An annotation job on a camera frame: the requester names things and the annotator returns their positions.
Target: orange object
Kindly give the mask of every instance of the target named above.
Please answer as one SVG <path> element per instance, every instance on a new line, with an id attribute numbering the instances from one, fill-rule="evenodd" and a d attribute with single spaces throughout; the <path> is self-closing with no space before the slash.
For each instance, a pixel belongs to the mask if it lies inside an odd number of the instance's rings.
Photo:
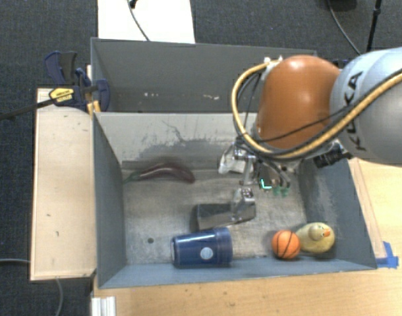
<path id="1" fill-rule="evenodd" d="M 297 55 L 281 61 L 268 74 L 258 108 L 256 130 L 267 144 L 288 149 L 319 133 L 330 121 L 330 94 L 339 69 L 329 61 Z M 304 130 L 283 136 L 306 124 Z"/>
<path id="2" fill-rule="evenodd" d="M 289 260 L 299 254 L 301 242 L 291 230 L 279 230 L 273 236 L 272 249 L 278 258 Z"/>

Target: rubber duck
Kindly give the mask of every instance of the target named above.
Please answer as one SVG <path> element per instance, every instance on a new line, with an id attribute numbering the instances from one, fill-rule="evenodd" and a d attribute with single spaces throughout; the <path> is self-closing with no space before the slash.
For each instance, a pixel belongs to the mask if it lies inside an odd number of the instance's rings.
<path id="1" fill-rule="evenodd" d="M 301 250 L 310 253 L 324 253 L 334 245 L 333 229 L 324 223 L 309 223 L 296 231 L 301 241 Z"/>

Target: blue cup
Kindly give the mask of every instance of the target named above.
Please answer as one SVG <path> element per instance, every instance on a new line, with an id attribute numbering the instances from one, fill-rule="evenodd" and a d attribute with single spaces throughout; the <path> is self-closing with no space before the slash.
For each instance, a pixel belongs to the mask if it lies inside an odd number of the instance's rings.
<path id="1" fill-rule="evenodd" d="M 232 262 L 232 237 L 226 227 L 175 236 L 172 263 L 177 266 L 228 265 Z"/>

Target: bin floor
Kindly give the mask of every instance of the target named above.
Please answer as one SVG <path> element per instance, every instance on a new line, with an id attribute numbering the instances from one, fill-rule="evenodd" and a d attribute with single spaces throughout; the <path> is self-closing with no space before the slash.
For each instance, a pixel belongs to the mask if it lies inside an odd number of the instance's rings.
<path id="1" fill-rule="evenodd" d="M 190 214 L 201 203 L 228 203 L 239 187 L 240 174 L 223 176 L 216 170 L 195 171 L 193 184 L 170 179 L 131 182 L 123 186 L 129 265 L 171 262 L 170 240 L 190 232 Z M 279 229 L 304 224 L 306 215 L 297 179 L 292 177 L 287 197 L 252 186 L 256 217 L 229 227 L 233 257 L 270 255 L 271 237 Z"/>

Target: orange ball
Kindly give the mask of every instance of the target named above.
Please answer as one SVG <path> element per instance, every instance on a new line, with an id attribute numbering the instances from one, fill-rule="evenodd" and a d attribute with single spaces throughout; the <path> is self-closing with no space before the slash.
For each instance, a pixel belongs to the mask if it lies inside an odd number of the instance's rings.
<path id="1" fill-rule="evenodd" d="M 301 242 L 291 230 L 279 230 L 273 236 L 272 249 L 278 258 L 289 260 L 299 254 Z"/>

